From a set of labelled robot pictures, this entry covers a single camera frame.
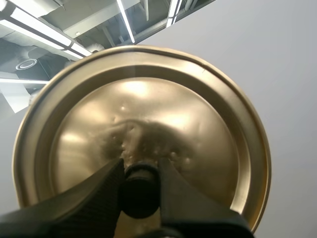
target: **ceiling light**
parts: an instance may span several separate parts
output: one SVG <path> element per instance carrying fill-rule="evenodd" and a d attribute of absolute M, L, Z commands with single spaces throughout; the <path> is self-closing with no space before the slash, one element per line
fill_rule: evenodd
<path fill-rule="evenodd" d="M 6 0 L 0 0 L 0 11 L 2 11 L 8 2 Z"/>
<path fill-rule="evenodd" d="M 172 25 L 172 22 L 173 22 L 173 18 L 168 18 L 168 19 L 167 19 L 166 27 L 171 26 L 171 25 Z"/>
<path fill-rule="evenodd" d="M 19 8 L 16 8 L 14 10 L 11 17 L 14 18 L 15 20 L 18 20 L 18 21 L 24 23 L 25 25 L 32 27 L 34 30 L 39 31 L 39 32 L 47 35 L 48 37 L 51 37 L 52 39 L 62 43 L 63 45 L 69 46 L 71 43 L 71 40 L 69 38 L 63 36 L 59 32 L 53 30 L 49 26 L 42 23 L 40 20 L 27 14 L 26 12 L 22 11 Z"/>
<path fill-rule="evenodd" d="M 6 8 L 14 9 L 11 16 L 7 16 L 2 12 Z M 58 50 L 67 49 L 73 42 L 71 38 L 68 38 L 67 36 L 63 35 L 63 33 L 60 33 L 53 28 L 50 28 L 45 23 L 18 8 L 10 1 L 0 0 L 0 19 L 3 19 L 0 20 L 1 25 L 20 32 Z M 70 50 L 65 50 L 64 52 L 78 59 L 82 59 L 83 56 L 91 55 L 90 51 L 76 43 L 71 46 Z"/>
<path fill-rule="evenodd" d="M 176 22 L 176 17 L 180 10 L 181 4 L 182 0 L 171 0 L 166 27 L 169 27 Z"/>
<path fill-rule="evenodd" d="M 180 10 L 180 6 L 181 6 L 181 5 L 182 5 L 182 0 L 180 0 L 180 2 L 179 2 L 179 5 L 178 5 L 178 8 L 177 8 L 175 17 L 178 15 L 178 12 L 179 12 L 179 10 Z"/>
<path fill-rule="evenodd" d="M 120 11 L 121 11 L 121 14 L 122 14 L 122 17 L 123 17 L 125 26 L 126 26 L 128 32 L 129 32 L 131 41 L 134 43 L 135 41 L 134 41 L 134 38 L 133 38 L 133 34 L 132 34 L 132 31 L 131 31 L 131 28 L 130 28 L 130 25 L 129 25 L 128 18 L 127 18 L 126 14 L 125 14 L 125 11 L 124 11 L 122 2 L 121 2 L 121 0 L 117 0 L 117 2 L 118 2 L 118 5 L 119 5 L 119 9 L 120 9 Z"/>
<path fill-rule="evenodd" d="M 89 50 L 87 50 L 87 49 L 81 47 L 79 44 L 76 44 L 76 43 L 74 43 L 74 44 L 71 46 L 71 48 L 72 48 L 73 50 L 78 51 L 79 53 L 83 54 L 84 56 L 89 56 L 89 55 L 92 54 Z"/>
<path fill-rule="evenodd" d="M 178 10 L 179 10 L 180 5 L 182 4 L 182 0 L 171 0 L 169 11 L 168 11 L 168 17 L 174 17 L 177 14 L 175 13 L 177 4 L 178 4 Z"/>
<path fill-rule="evenodd" d="M 80 56 L 80 55 L 74 53 L 73 51 L 67 50 L 67 51 L 64 51 L 64 52 L 67 53 L 67 54 L 69 54 L 69 55 L 71 55 L 71 56 L 74 56 L 74 57 L 76 57 L 76 58 L 78 58 L 78 59 L 82 59 L 82 58 L 83 58 L 82 56 Z"/>
<path fill-rule="evenodd" d="M 0 78 L 0 83 L 48 84 L 49 82 L 48 81 L 43 81 L 43 80 Z"/>
<path fill-rule="evenodd" d="M 7 20 L 0 21 L 0 24 L 3 25 L 3 26 L 6 26 L 8 28 L 11 28 L 14 31 L 20 32 L 20 33 L 22 33 L 22 34 L 24 34 L 26 36 L 29 36 L 29 37 L 31 37 L 31 38 L 33 38 L 35 40 L 38 40 L 38 41 L 40 41 L 40 42 L 42 42 L 42 43 L 44 43 L 46 45 L 52 46 L 55 49 L 58 49 L 58 50 L 62 50 L 63 49 L 62 46 L 59 46 L 59 45 L 57 45 L 57 44 L 55 44 L 55 43 L 53 43 L 53 42 L 51 42 L 49 40 L 46 40 L 46 39 L 42 38 L 41 36 L 38 36 L 38 35 L 30 32 L 30 31 L 28 31 L 28 30 L 25 30 L 24 28 L 19 27 L 19 26 L 15 25 L 15 24 L 7 21 Z"/>

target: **gold metal lid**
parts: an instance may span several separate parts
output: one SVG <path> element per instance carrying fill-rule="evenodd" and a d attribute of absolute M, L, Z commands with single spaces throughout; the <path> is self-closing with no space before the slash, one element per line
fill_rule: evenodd
<path fill-rule="evenodd" d="M 271 177 L 264 128 L 241 89 L 200 58 L 127 46 L 55 76 L 17 136 L 19 203 L 61 193 L 118 157 L 126 167 L 168 157 L 190 184 L 241 213 L 252 231 L 260 222 Z M 121 214 L 116 237 L 159 226 L 158 217 Z"/>

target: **black rubber cap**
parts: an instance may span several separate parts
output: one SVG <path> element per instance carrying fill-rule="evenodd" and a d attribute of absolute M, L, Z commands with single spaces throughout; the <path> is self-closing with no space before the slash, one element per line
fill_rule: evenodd
<path fill-rule="evenodd" d="M 139 163 L 128 168 L 119 189 L 119 205 L 133 218 L 146 218 L 159 207 L 159 174 L 155 167 Z"/>

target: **fluorescent light strip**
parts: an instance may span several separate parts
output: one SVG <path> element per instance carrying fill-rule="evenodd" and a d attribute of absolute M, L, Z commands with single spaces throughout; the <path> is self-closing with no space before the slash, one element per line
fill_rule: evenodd
<path fill-rule="evenodd" d="M 51 37 L 52 39 L 62 43 L 65 46 L 69 46 L 71 43 L 71 40 L 69 38 L 63 36 L 59 32 L 53 30 L 52 28 L 50 28 L 46 24 L 42 23 L 41 21 L 39 21 L 35 17 L 27 14 L 26 12 L 22 11 L 19 8 L 16 8 L 14 10 L 11 17 L 26 24 L 26 25 L 28 25 L 28 26 L 30 26 L 30 27 L 32 27 L 33 29 Z"/>
<path fill-rule="evenodd" d="M 178 5 L 178 8 L 177 8 L 177 11 L 176 11 L 176 15 L 178 14 L 179 10 L 180 10 L 180 6 L 182 5 L 182 0 L 179 1 L 179 5 Z"/>
<path fill-rule="evenodd" d="M 170 7 L 169 7 L 169 12 L 168 12 L 168 17 L 173 17 L 175 15 L 177 3 L 179 0 L 171 0 Z"/>
<path fill-rule="evenodd" d="M 8 2 L 6 0 L 0 0 L 0 11 L 2 11 Z"/>
<path fill-rule="evenodd" d="M 64 52 L 65 52 L 65 53 L 68 53 L 68 54 L 71 55 L 71 56 L 74 56 L 74 57 L 76 57 L 76 58 L 79 58 L 79 59 L 82 59 L 82 58 L 83 58 L 82 56 L 80 56 L 80 55 L 74 53 L 73 51 L 67 50 L 67 51 L 64 51 Z"/>
<path fill-rule="evenodd" d="M 131 41 L 134 43 L 134 38 L 133 38 L 133 34 L 132 34 L 132 31 L 131 31 L 131 28 L 130 28 L 130 25 L 129 25 L 129 21 L 128 21 L 128 18 L 125 14 L 125 11 L 124 11 L 124 8 L 123 8 L 123 5 L 122 5 L 122 2 L 121 0 L 117 0 L 117 3 L 119 5 L 119 9 L 121 11 L 121 14 L 122 14 L 122 17 L 123 17 L 123 20 L 124 20 L 124 23 L 125 23 L 125 26 L 129 32 L 129 35 L 130 35 L 130 38 L 131 38 Z"/>
<path fill-rule="evenodd" d="M 77 52 L 83 54 L 84 56 L 89 56 L 89 55 L 92 54 L 89 50 L 87 50 L 87 49 L 81 47 L 79 44 L 76 44 L 76 43 L 74 43 L 74 45 L 72 45 L 71 48 L 72 48 L 73 50 L 75 50 L 75 51 L 77 51 Z"/>
<path fill-rule="evenodd" d="M 10 79 L 10 78 L 0 78 L 0 83 L 25 83 L 25 84 L 48 84 L 48 81 L 43 80 L 27 80 L 27 79 Z"/>
<path fill-rule="evenodd" d="M 26 36 L 29 36 L 29 37 L 31 37 L 31 38 L 33 38 L 35 40 L 38 40 L 38 41 L 40 41 L 40 42 L 42 42 L 44 44 L 52 46 L 55 49 L 58 49 L 58 50 L 62 50 L 63 49 L 63 47 L 61 47 L 61 46 L 59 46 L 59 45 L 57 45 L 57 44 L 55 44 L 55 43 L 53 43 L 51 41 L 48 41 L 48 40 L 46 40 L 46 39 L 44 39 L 44 38 L 42 38 L 42 37 L 30 32 L 28 30 L 25 30 L 24 28 L 19 27 L 19 26 L 15 25 L 15 24 L 7 21 L 7 20 L 0 21 L 0 24 L 3 25 L 3 26 L 6 26 L 8 28 L 11 28 L 14 31 L 20 32 L 20 33 L 22 33 L 22 34 L 24 34 Z"/>
<path fill-rule="evenodd" d="M 173 18 L 168 18 L 168 19 L 167 19 L 166 27 L 171 26 L 171 25 L 172 25 L 172 22 L 173 22 Z"/>

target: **white wall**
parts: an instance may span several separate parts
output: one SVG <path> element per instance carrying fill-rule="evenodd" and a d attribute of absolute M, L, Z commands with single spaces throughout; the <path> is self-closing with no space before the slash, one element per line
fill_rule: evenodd
<path fill-rule="evenodd" d="M 199 56 L 249 96 L 272 184 L 257 238 L 317 237 L 317 1 L 217 0 L 141 44 Z"/>
<path fill-rule="evenodd" d="M 0 122 L 0 214 L 19 208 L 11 173 L 15 136 L 27 108 Z"/>

